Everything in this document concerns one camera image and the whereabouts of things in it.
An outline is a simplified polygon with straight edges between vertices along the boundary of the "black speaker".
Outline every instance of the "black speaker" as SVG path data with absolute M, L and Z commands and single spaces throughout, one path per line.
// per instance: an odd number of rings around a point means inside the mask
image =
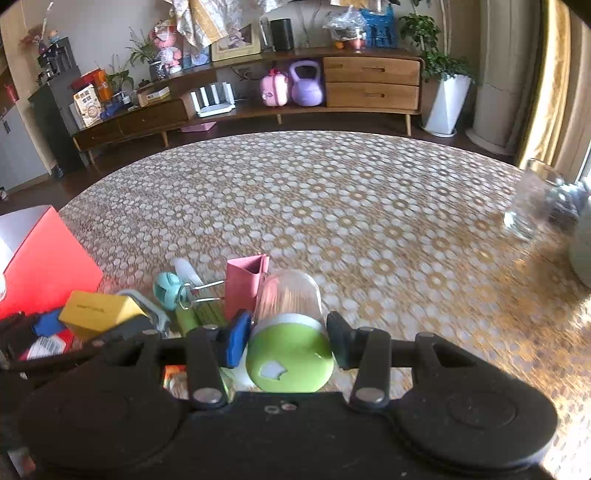
M 273 36 L 273 45 L 275 51 L 287 51 L 294 49 L 294 34 L 291 31 L 291 19 L 280 18 L 272 20 L 271 35 Z

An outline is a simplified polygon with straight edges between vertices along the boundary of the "white router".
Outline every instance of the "white router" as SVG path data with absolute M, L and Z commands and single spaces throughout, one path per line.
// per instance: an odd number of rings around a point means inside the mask
M 216 84 L 212 83 L 209 86 L 212 90 L 213 104 L 210 105 L 209 98 L 207 98 L 207 91 L 205 87 L 200 87 L 199 92 L 201 93 L 201 102 L 199 104 L 199 97 L 197 92 L 191 92 L 191 99 L 198 116 L 212 116 L 219 115 L 220 113 L 228 113 L 236 108 L 236 102 L 234 101 L 234 93 L 232 92 L 232 85 L 228 82 L 222 82 L 222 89 L 226 97 L 226 101 L 220 103 L 220 98 L 217 94 Z

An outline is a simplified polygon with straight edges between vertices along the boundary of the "round table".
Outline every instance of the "round table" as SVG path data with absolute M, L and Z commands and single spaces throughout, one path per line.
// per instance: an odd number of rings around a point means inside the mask
M 105 273 L 102 290 L 151 291 L 172 257 L 205 281 L 228 258 L 270 254 L 312 275 L 328 308 L 393 338 L 437 333 L 553 399 L 544 466 L 591 476 L 590 297 L 567 238 L 502 229 L 519 171 L 405 138 L 296 131 L 178 147 L 97 182 L 60 214 Z M 350 391 L 350 373 L 330 388 Z M 393 397 L 411 386 L 392 370 Z

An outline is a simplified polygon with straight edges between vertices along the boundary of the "purple kettlebell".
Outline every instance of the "purple kettlebell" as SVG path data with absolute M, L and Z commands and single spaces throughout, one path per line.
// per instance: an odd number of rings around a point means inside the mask
M 301 79 L 297 76 L 297 67 L 316 68 L 316 77 L 313 79 Z M 324 93 L 320 86 L 320 65 L 314 60 L 299 60 L 290 65 L 290 75 L 294 86 L 291 88 L 291 98 L 301 106 L 316 106 L 324 100 Z

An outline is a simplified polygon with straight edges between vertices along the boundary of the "wooden floor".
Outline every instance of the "wooden floor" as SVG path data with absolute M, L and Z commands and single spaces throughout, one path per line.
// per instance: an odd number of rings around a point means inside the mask
M 184 134 L 180 131 L 170 131 L 168 141 L 169 148 L 174 148 L 211 138 L 280 130 L 358 131 L 405 137 L 403 115 L 387 113 L 306 113 L 284 116 L 282 125 L 277 124 L 274 116 L 269 116 L 220 122 L 208 132 Z M 438 138 L 424 132 L 417 124 L 413 124 L 413 138 L 415 139 L 481 153 L 506 163 L 513 162 L 512 157 L 493 155 L 470 142 L 465 134 L 466 125 L 460 125 L 458 131 L 458 134 L 453 138 Z M 158 153 L 163 149 L 162 137 L 158 134 L 111 145 L 96 157 L 96 168 L 79 170 L 59 180 L 47 180 L 9 195 L 7 200 L 0 201 L 0 215 L 35 205 L 53 205 L 59 210 L 80 192 L 109 173 Z

